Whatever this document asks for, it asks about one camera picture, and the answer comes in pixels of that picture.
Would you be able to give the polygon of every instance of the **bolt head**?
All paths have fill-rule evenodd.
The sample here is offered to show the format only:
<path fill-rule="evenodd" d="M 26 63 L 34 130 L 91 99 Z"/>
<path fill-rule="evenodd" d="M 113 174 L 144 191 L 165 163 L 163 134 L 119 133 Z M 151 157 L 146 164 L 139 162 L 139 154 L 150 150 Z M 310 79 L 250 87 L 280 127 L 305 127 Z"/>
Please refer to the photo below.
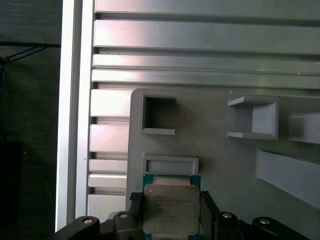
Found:
<path fill-rule="evenodd" d="M 232 218 L 232 215 L 231 215 L 230 213 L 228 213 L 228 212 L 225 212 L 224 214 L 222 214 L 222 216 L 223 216 L 224 218 L 226 218 L 226 219 Z"/>
<path fill-rule="evenodd" d="M 262 223 L 262 224 L 270 224 L 270 221 L 268 219 L 261 218 L 260 219 L 260 223 Z"/>
<path fill-rule="evenodd" d="M 126 214 L 126 213 L 121 213 L 121 214 L 119 215 L 119 217 L 120 217 L 120 218 L 127 218 L 127 217 L 128 217 L 128 214 Z"/>
<path fill-rule="evenodd" d="M 89 218 L 83 221 L 84 224 L 90 224 L 92 222 L 93 222 L 92 219 L 89 219 Z"/>

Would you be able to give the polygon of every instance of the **rectangular slot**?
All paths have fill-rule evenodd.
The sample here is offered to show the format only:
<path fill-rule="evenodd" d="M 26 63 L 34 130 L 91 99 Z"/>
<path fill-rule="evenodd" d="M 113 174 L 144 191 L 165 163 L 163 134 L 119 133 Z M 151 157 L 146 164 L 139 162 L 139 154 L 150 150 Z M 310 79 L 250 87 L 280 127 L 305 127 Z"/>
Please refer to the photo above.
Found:
<path fill-rule="evenodd" d="M 277 99 L 267 97 L 243 96 L 229 100 L 234 107 L 234 127 L 227 137 L 241 139 L 278 139 L 279 107 Z"/>
<path fill-rule="evenodd" d="M 144 155 L 142 173 L 198 174 L 197 157 Z"/>
<path fill-rule="evenodd" d="M 177 105 L 175 96 L 143 96 L 141 132 L 175 135 Z"/>

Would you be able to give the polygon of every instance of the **metal frame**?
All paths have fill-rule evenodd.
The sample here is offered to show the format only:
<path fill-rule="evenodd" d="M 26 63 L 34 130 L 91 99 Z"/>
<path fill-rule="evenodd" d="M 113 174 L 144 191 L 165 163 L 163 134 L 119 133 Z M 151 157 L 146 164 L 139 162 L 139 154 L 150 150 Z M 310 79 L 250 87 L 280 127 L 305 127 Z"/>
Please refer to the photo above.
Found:
<path fill-rule="evenodd" d="M 55 231 L 75 219 L 82 1 L 63 1 Z"/>
<path fill-rule="evenodd" d="M 76 196 L 75 217 L 87 215 L 88 212 L 88 176 L 89 176 L 89 132 L 90 132 L 90 98 L 91 71 L 93 56 L 94 0 L 83 1 L 81 60 L 79 78 L 79 110 L 78 110 L 78 141 L 76 163 Z"/>

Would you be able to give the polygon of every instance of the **black cable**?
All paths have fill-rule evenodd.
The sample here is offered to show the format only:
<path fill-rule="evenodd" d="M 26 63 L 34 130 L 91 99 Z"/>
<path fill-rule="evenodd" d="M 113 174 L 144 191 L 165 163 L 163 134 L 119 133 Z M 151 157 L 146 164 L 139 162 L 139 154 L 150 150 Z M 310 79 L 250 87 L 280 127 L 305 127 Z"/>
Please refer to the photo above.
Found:
<path fill-rule="evenodd" d="M 37 49 L 37 48 L 38 48 L 38 47 L 35 46 L 35 47 L 29 48 L 29 49 L 27 49 L 27 50 L 20 51 L 20 52 L 18 52 L 18 53 L 16 53 L 16 54 L 13 54 L 13 55 L 10 55 L 10 56 L 6 56 L 5 59 L 9 59 L 9 58 L 15 57 L 15 56 L 17 56 L 17 55 L 24 54 L 24 53 L 26 53 L 26 52 L 32 51 L 32 50 Z"/>
<path fill-rule="evenodd" d="M 7 47 L 35 47 L 35 48 L 61 48 L 61 44 L 37 43 L 37 42 L 19 42 L 19 41 L 0 41 L 0 46 Z"/>
<path fill-rule="evenodd" d="M 43 50 L 45 50 L 45 49 L 47 49 L 46 46 L 43 47 L 43 48 L 40 48 L 39 50 L 33 51 L 33 52 L 29 53 L 29 54 L 26 54 L 26 55 L 23 55 L 23 56 L 21 56 L 21 57 L 18 57 L 18 58 L 14 59 L 14 60 L 10 60 L 8 63 L 13 63 L 13 62 L 18 61 L 18 60 L 20 60 L 20 59 L 24 59 L 25 57 L 28 57 L 28 56 L 33 55 L 33 54 L 35 54 L 35 53 L 41 52 L 41 51 L 43 51 Z"/>

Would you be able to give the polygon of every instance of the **gray plastic tray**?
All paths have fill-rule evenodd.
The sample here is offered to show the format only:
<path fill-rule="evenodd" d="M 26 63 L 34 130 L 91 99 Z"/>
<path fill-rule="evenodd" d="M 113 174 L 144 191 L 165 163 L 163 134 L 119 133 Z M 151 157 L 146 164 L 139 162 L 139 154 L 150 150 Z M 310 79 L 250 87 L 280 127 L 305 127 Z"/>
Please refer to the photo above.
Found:
<path fill-rule="evenodd" d="M 163 101 L 162 95 L 176 97 L 174 101 Z M 159 98 L 146 112 L 145 96 Z M 311 239 L 320 239 L 319 209 L 256 179 L 257 149 L 320 163 L 319 145 L 291 142 L 288 138 L 289 116 L 320 112 L 320 98 L 269 96 L 277 99 L 278 140 L 227 138 L 227 132 L 252 132 L 252 122 L 248 121 L 252 109 L 228 106 L 229 100 L 243 96 L 210 90 L 135 90 L 131 95 L 126 206 L 130 193 L 142 190 L 144 154 L 197 157 L 201 190 L 208 190 L 222 211 L 232 212 L 248 223 L 268 216 Z M 146 116 L 151 122 L 144 132 Z"/>

